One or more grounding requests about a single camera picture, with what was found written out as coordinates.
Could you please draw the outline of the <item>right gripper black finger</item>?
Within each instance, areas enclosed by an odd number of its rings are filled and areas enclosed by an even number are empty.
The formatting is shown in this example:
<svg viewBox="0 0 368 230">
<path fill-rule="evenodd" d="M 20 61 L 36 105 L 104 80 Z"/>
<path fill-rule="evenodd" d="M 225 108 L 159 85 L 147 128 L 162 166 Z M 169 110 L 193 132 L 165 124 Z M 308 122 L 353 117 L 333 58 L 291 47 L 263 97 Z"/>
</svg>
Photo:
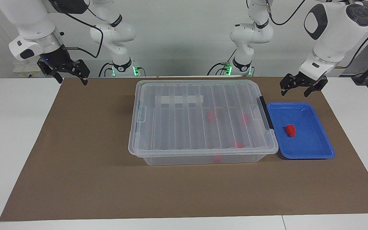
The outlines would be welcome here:
<svg viewBox="0 0 368 230">
<path fill-rule="evenodd" d="M 73 75 L 78 77 L 84 86 L 88 84 L 89 74 L 90 70 L 83 60 L 73 61 Z"/>
<path fill-rule="evenodd" d="M 48 64 L 46 64 L 42 60 L 38 60 L 37 65 L 44 75 L 53 77 L 59 84 L 63 82 L 63 77 L 61 77 L 61 75 L 58 73 L 55 67 L 52 69 Z"/>
</svg>

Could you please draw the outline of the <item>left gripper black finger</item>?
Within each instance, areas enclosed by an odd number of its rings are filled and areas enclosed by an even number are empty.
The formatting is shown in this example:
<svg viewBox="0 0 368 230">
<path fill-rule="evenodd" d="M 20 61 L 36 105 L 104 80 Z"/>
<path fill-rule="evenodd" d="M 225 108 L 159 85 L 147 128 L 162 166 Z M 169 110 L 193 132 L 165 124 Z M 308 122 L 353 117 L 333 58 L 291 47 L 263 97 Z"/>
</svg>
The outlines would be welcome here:
<svg viewBox="0 0 368 230">
<path fill-rule="evenodd" d="M 289 90 L 296 88 L 295 76 L 292 74 L 285 75 L 285 77 L 280 81 L 280 88 L 282 96 L 285 96 Z"/>
<path fill-rule="evenodd" d="M 318 81 L 310 80 L 308 88 L 304 92 L 304 96 L 308 97 L 311 93 L 315 91 L 321 91 L 324 86 L 328 83 L 327 77 L 321 77 Z"/>
</svg>

